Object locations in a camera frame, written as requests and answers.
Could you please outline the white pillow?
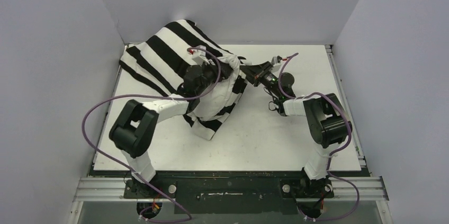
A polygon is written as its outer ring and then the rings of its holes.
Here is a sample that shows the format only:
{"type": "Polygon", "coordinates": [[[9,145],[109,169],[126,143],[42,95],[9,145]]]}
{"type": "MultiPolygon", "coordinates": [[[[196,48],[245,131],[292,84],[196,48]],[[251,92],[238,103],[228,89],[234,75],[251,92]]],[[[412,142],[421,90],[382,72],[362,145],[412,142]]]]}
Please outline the white pillow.
{"type": "Polygon", "coordinates": [[[198,99],[199,103],[192,113],[202,121],[217,120],[231,113],[247,86],[246,76],[240,70],[241,65],[248,64],[244,57],[234,60],[220,58],[220,61],[221,68],[229,75],[221,73],[225,78],[217,84],[212,83],[205,89],[210,92],[198,99]]]}

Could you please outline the black white striped pillowcase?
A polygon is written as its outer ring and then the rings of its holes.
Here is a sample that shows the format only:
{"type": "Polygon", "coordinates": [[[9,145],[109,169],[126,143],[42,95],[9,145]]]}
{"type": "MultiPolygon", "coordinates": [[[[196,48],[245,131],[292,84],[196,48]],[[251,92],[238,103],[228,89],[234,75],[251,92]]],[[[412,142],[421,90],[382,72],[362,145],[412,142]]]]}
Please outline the black white striped pillowcase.
{"type": "MultiPolygon", "coordinates": [[[[190,47],[203,46],[217,58],[238,58],[210,39],[195,22],[177,20],[166,24],[147,41],[126,49],[119,64],[135,80],[147,85],[151,94],[169,96],[176,92],[183,79],[175,72],[180,65],[195,65],[190,47]]],[[[229,114],[211,121],[202,121],[193,113],[184,120],[195,135],[211,140],[225,123],[229,114]]]]}

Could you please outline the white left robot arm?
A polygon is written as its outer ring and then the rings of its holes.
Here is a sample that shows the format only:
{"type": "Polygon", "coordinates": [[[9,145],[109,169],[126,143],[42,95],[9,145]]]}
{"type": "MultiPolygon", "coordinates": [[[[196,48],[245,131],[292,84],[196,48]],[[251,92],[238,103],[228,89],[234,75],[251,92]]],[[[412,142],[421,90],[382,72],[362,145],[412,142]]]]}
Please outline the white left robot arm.
{"type": "Polygon", "coordinates": [[[150,198],[158,192],[158,182],[153,179],[156,170],[148,154],[156,125],[192,112],[200,103],[201,94],[211,90],[214,83],[228,79],[232,73],[231,66],[223,62],[189,66],[183,82],[167,99],[126,102],[109,132],[109,139],[125,156],[143,196],[150,198]]]}

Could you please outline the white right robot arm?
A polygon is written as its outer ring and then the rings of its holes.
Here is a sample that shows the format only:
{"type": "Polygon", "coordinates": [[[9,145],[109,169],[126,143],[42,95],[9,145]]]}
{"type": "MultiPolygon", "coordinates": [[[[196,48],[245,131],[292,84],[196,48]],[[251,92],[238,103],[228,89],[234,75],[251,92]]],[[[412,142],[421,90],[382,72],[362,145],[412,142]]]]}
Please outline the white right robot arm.
{"type": "Polygon", "coordinates": [[[241,65],[240,71],[253,86],[265,87],[279,115],[306,118],[315,149],[302,170],[307,177],[300,181],[299,187],[304,195],[313,196],[320,191],[319,180],[328,176],[330,160],[339,146],[350,141],[352,124],[335,94],[295,96],[294,76],[284,71],[274,75],[283,61],[289,59],[277,56],[262,64],[241,65]]]}

